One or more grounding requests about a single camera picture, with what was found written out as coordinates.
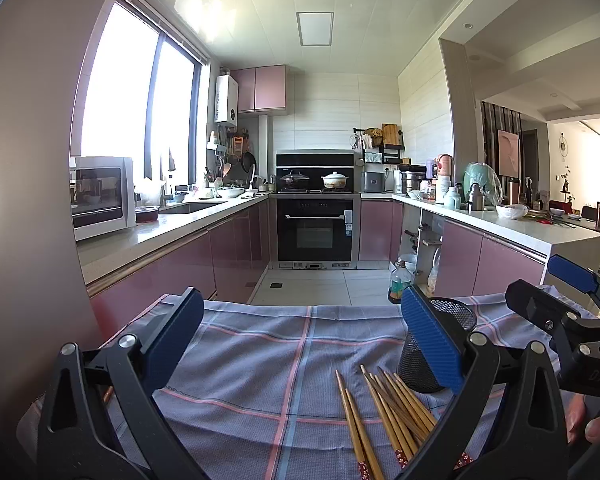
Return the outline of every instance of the recessed ceiling light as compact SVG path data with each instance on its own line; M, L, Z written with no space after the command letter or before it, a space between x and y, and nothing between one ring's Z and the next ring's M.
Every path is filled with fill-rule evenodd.
M301 46L331 46L333 12L296 12Z

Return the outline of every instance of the mesh pen holder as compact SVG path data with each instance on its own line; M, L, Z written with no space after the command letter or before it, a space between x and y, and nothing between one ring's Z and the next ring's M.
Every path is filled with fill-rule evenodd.
M474 311L461 301L431 298L429 302L436 310L453 316L465 332L469 333L475 328ZM432 394L444 389L444 386L438 384L410 330L407 330L407 337L404 340L404 348L398 363L398 375L408 387L421 394Z

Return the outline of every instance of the cutting board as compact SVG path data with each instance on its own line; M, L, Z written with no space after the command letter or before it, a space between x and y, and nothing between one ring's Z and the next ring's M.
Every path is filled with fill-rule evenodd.
M397 124L382 124L382 139L385 144L400 145L400 136L398 135Z

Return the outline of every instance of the kitchen countertop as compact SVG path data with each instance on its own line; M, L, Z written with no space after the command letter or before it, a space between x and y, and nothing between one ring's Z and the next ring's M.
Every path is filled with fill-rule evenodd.
M362 193L363 199L393 199L415 207L431 211L437 215L470 225L491 233L520 246L549 256L555 253L556 246L581 240L600 238L600 233L583 227L570 228L561 225L547 225L531 220L505 220L495 211L462 211L447 209L430 200L414 200L397 193Z
M76 245L84 283L89 285L146 254L262 202L267 196L268 194L248 199L238 197L187 200L186 203L204 202L217 205L189 214L161 214L155 222L138 224L135 227L81 240Z

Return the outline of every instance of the blue striped cloth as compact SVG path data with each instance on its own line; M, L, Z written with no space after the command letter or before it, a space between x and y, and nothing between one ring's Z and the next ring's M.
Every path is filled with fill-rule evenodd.
M553 296L584 309L562 297ZM459 298L477 316L476 330L495 344L524 347L547 335L510 311L503 294ZM171 307L165 296L124 329L133 332ZM202 325L168 386L154 399L171 428L213 480L356 478L354 458L334 371L356 399L386 478L400 471L359 371L397 369L407 327L398 306L250 306L207 301ZM550 351L557 367L557 357ZM477 457L503 393L495 386L467 448ZM451 393L418 394L436 418ZM18 427L33 452L42 401ZM110 418L128 455L144 464L115 397Z

